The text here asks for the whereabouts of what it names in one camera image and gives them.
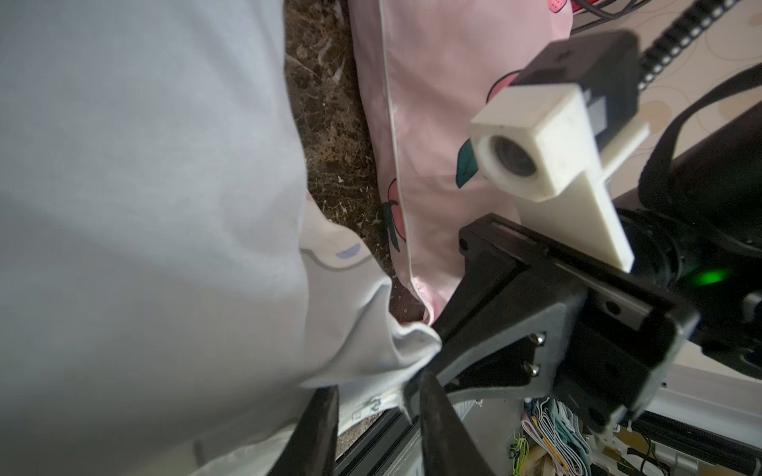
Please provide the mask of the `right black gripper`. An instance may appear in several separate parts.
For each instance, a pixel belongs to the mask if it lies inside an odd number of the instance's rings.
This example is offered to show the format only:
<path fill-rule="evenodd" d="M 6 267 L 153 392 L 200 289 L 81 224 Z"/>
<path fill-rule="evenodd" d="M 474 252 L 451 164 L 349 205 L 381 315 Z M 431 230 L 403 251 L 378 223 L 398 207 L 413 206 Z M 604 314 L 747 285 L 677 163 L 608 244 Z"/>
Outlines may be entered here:
<path fill-rule="evenodd" d="M 458 245 L 466 273 L 424 368 L 453 403 L 553 397 L 594 430 L 635 420 L 700 320 L 685 299 L 495 214 Z"/>

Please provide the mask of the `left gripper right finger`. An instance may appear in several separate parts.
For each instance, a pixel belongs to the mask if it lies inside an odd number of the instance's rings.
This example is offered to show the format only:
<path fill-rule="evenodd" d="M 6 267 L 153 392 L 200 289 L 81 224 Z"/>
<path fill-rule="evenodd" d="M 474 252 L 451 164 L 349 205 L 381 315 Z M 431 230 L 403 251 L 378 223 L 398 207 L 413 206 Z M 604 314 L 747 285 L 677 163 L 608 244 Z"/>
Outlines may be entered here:
<path fill-rule="evenodd" d="M 425 474 L 493 475 L 437 377 L 425 371 L 419 383 Z"/>

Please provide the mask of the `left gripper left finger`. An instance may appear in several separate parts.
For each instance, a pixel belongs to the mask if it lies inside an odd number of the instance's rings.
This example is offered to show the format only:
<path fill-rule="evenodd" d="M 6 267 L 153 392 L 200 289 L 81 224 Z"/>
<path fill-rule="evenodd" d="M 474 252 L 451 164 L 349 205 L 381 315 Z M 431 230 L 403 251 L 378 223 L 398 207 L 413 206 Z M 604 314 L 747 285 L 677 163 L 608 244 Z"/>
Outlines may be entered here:
<path fill-rule="evenodd" d="M 332 476 L 339 437 L 339 388 L 315 391 L 269 476 Z"/>

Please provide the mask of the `grey bear print pillow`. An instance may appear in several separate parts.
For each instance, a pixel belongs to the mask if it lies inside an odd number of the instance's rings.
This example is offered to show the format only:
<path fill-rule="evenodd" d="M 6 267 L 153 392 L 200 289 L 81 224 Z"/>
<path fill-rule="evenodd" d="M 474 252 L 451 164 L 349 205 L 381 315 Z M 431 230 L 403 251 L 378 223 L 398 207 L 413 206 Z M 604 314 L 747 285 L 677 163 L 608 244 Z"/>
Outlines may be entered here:
<path fill-rule="evenodd" d="M 279 1 L 2 3 L 3 474 L 265 474 L 315 390 L 374 415 L 440 351 L 310 200 L 285 39 Z"/>

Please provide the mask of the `pink cartoon print pillow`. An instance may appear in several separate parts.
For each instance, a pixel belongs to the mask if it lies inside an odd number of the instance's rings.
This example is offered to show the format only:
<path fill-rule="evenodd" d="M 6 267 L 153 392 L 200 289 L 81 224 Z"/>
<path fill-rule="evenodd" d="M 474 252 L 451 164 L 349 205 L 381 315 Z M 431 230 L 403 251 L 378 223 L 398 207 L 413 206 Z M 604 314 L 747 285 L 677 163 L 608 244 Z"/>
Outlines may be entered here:
<path fill-rule="evenodd" d="M 391 259 L 435 321 L 464 274 L 460 228 L 511 198 L 480 174 L 470 121 L 573 26 L 567 1 L 353 1 L 359 91 Z"/>

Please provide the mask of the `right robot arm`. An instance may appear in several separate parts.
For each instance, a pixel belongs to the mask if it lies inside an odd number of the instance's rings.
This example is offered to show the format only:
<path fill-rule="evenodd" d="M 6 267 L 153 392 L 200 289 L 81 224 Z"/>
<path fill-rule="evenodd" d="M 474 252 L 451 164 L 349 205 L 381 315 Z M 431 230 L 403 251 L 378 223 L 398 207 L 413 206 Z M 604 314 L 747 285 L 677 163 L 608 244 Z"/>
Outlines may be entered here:
<path fill-rule="evenodd" d="M 551 43 L 473 117 L 478 170 L 519 218 L 460 230 L 466 272 L 435 323 L 442 350 L 404 389 L 408 418 L 553 397 L 600 432 L 640 417 L 689 341 L 760 377 L 760 106 L 677 149 L 700 111 L 758 89 L 760 66 L 679 113 L 636 188 L 607 189 L 648 134 L 640 94 L 730 8 L 692 3 L 645 51 L 626 30 Z"/>

